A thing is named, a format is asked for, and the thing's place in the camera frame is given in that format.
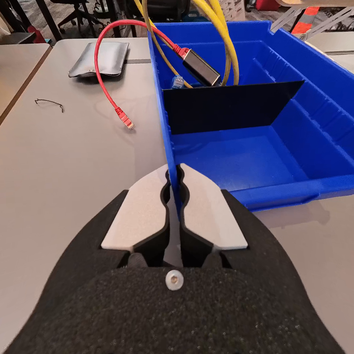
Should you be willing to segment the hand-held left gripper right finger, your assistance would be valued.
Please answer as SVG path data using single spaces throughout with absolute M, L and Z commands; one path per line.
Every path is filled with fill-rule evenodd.
M 201 267 L 211 253 L 247 249 L 248 243 L 223 191 L 211 179 L 181 163 L 180 248 L 184 267 Z

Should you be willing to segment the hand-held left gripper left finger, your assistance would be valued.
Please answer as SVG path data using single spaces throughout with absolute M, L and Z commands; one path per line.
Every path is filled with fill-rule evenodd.
M 101 248 L 141 254 L 149 267 L 163 266 L 170 242 L 170 179 L 167 164 L 125 190 Z

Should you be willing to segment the blue storage bin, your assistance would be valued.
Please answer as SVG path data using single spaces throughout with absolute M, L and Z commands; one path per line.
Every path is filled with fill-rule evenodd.
M 176 166 L 185 163 L 227 190 L 251 211 L 353 195 L 353 73 L 269 21 L 229 22 L 238 85 L 304 80 L 270 126 L 173 135 L 163 90 L 172 71 L 153 44 L 157 102 L 174 192 Z M 202 87 L 182 60 L 160 43 L 177 72 Z

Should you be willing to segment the black ethernet adapter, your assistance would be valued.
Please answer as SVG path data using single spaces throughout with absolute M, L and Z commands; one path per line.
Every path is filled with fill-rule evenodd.
M 183 58 L 183 66 L 197 81 L 206 87 L 221 86 L 221 75 L 192 49 Z

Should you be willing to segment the black bin divider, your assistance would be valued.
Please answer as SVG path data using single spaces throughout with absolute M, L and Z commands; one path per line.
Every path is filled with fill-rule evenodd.
M 163 90 L 173 135 L 270 126 L 304 80 Z

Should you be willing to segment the grey pouch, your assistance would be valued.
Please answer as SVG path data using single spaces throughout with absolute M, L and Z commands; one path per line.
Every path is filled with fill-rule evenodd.
M 87 44 L 79 59 L 69 70 L 68 77 L 93 77 L 95 71 L 96 44 Z M 118 76 L 122 72 L 122 67 L 129 48 L 128 42 L 101 42 L 98 53 L 98 67 L 100 74 L 108 76 Z

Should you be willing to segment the white metal stand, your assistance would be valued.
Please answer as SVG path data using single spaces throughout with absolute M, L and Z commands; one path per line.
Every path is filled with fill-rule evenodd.
M 307 4 L 301 4 L 301 5 L 290 7 L 289 10 L 287 10 L 279 19 L 277 19 L 272 24 L 270 30 L 273 33 L 277 32 L 283 25 L 287 24 L 294 17 L 297 18 L 297 16 L 302 12 L 302 10 L 305 10 L 307 7 L 324 7 L 324 5 L 320 4 L 319 6 L 308 6 Z M 349 18 L 350 16 L 353 16 L 353 11 L 354 11 L 353 6 L 344 7 L 344 9 L 342 9 L 335 15 L 332 15 L 331 17 L 327 18 L 327 20 L 321 22 L 321 24 L 315 27 L 311 27 L 311 29 L 307 33 L 301 35 L 297 35 L 297 34 L 295 35 L 293 34 L 293 35 L 302 41 L 306 41 L 316 36 L 317 34 L 325 32 L 335 24 L 338 24 L 339 22 Z

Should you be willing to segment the printed white box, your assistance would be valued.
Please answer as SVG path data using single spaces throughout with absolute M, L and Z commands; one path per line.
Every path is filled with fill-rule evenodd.
M 220 0 L 219 3 L 227 22 L 246 20 L 244 0 Z

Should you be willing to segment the black office chair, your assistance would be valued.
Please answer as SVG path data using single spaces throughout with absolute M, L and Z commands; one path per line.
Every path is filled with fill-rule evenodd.
M 51 0 L 51 3 L 58 5 L 71 5 L 73 6 L 73 12 L 66 16 L 61 22 L 57 24 L 59 32 L 65 34 L 65 29 L 63 26 L 65 24 L 71 23 L 73 26 L 77 27 L 78 33 L 82 38 L 84 34 L 82 32 L 82 26 L 84 25 L 84 19 L 86 20 L 89 31 L 93 38 L 97 38 L 97 34 L 94 28 L 94 24 L 101 25 L 104 27 L 104 24 L 100 22 L 93 14 L 88 11 L 86 0 Z

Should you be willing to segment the orange safety vest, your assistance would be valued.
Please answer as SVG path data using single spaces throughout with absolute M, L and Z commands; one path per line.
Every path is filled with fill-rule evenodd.
M 302 10 L 302 12 L 296 17 L 289 32 L 294 35 L 307 33 L 311 29 L 319 9 L 320 7 L 307 7 L 305 10 Z

